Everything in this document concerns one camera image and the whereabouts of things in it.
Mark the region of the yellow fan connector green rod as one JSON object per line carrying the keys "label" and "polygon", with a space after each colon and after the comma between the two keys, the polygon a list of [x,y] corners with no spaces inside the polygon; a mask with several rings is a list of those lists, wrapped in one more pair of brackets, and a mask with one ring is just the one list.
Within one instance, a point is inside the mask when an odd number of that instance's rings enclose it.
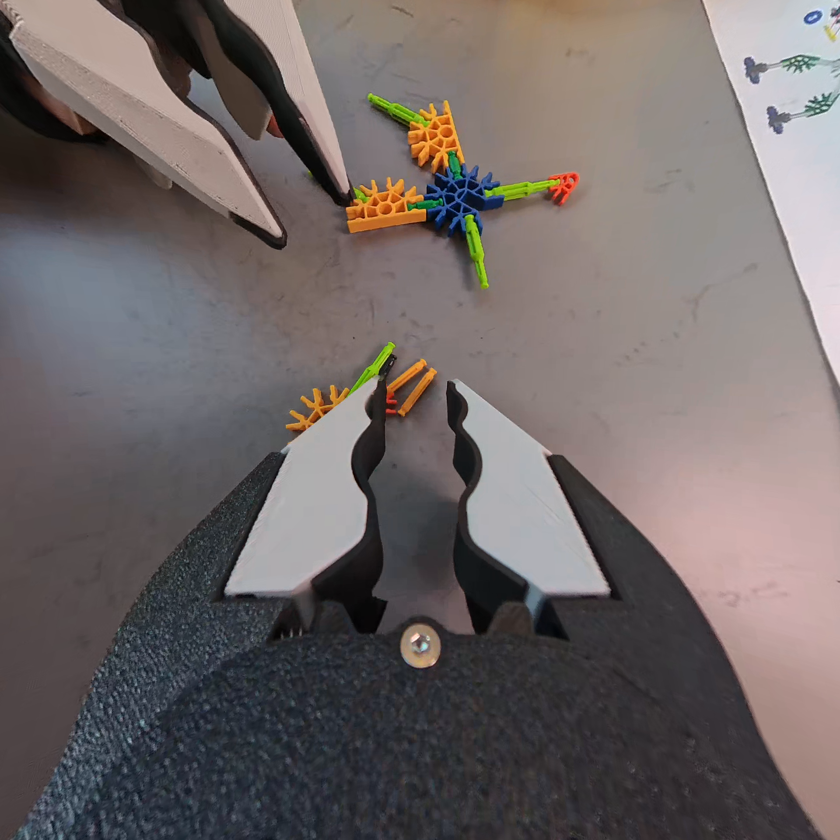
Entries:
{"label": "yellow fan connector green rod", "polygon": [[301,403],[308,410],[306,413],[290,410],[289,415],[293,418],[293,422],[286,425],[286,429],[296,434],[301,434],[313,426],[318,420],[325,417],[336,406],[341,404],[348,396],[354,394],[362,385],[380,378],[378,371],[383,361],[389,354],[394,353],[396,345],[394,342],[389,342],[379,352],[377,357],[371,362],[362,372],[357,381],[352,387],[343,388],[339,390],[335,385],[329,388],[329,399],[325,400],[322,392],[318,388],[314,388],[311,393],[311,398],[306,395],[301,396]]}

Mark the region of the toy instruction sheet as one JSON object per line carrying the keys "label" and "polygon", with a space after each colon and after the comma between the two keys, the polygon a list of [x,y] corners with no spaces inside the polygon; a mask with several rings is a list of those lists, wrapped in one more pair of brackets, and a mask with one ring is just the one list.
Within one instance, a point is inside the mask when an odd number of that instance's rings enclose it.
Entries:
{"label": "toy instruction sheet", "polygon": [[839,2],[703,5],[838,381]]}

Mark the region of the person's left hand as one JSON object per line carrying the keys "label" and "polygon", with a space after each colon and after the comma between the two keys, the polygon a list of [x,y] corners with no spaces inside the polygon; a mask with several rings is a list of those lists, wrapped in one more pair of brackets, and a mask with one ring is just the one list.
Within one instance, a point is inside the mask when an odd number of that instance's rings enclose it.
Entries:
{"label": "person's left hand", "polygon": [[28,71],[26,73],[22,72],[21,79],[28,93],[49,114],[70,130],[83,137],[92,136],[98,131],[95,125],[72,111],[64,102],[52,96],[31,73]]}

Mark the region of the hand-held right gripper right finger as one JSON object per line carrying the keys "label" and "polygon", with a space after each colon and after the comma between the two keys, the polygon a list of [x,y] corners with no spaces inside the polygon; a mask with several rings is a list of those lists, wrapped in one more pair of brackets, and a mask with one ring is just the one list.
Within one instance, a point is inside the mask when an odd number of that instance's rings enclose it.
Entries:
{"label": "hand-held right gripper right finger", "polygon": [[553,601],[613,594],[552,454],[462,381],[448,381],[446,397],[454,467],[465,483],[454,568],[472,627],[487,633],[513,603],[534,633],[563,636]]}

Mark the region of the grey desk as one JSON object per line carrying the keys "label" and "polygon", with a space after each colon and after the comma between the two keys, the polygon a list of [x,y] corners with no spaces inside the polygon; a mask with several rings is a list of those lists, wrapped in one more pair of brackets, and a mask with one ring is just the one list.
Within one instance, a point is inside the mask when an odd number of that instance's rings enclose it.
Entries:
{"label": "grey desk", "polygon": [[707,614],[780,770],[838,838],[838,405],[701,2],[300,2],[354,183],[424,181],[369,92],[447,99],[502,182],[575,171],[465,244],[347,232],[280,140],[223,124],[274,250],[121,148],[2,114],[2,838],[123,617],[313,386],[393,341],[437,370],[372,477],[388,601],[470,630],[450,565],[460,379],[565,456]]}

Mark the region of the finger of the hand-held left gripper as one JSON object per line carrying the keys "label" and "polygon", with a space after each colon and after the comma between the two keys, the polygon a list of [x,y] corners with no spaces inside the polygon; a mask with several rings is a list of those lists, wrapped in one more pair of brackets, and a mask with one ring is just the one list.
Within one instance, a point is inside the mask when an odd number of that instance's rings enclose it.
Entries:
{"label": "finger of the hand-held left gripper", "polygon": [[56,100],[270,247],[287,232],[228,133],[170,86],[151,40],[99,2],[12,1],[10,43]]}
{"label": "finger of the hand-held left gripper", "polygon": [[260,140],[274,120],[332,200],[351,205],[338,136],[293,3],[187,2],[186,27],[239,128]]}

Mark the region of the large blue connector fan assembly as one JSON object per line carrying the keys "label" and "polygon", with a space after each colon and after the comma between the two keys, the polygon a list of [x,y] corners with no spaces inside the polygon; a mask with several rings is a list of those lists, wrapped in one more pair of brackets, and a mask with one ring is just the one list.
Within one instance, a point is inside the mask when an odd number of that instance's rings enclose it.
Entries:
{"label": "large blue connector fan assembly", "polygon": [[552,174],[537,182],[501,184],[489,172],[467,167],[455,119],[447,101],[437,109],[432,103],[417,111],[397,101],[369,93],[367,100],[377,111],[406,129],[411,156],[418,167],[429,166],[433,180],[419,190],[404,180],[387,178],[353,189],[354,199],[346,209],[351,234],[367,233],[409,224],[430,224],[449,238],[460,235],[481,289],[489,287],[482,244],[484,212],[545,193],[557,206],[563,205],[580,183],[577,172]]}

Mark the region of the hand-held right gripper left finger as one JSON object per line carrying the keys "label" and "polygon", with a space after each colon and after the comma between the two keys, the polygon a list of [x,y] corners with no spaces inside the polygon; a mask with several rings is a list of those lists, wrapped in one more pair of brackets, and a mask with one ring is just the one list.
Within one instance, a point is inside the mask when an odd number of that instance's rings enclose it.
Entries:
{"label": "hand-held right gripper left finger", "polygon": [[227,599],[292,600],[309,627],[324,602],[374,634],[383,547],[370,477],[385,453],[385,378],[348,395],[282,451],[224,587]]}

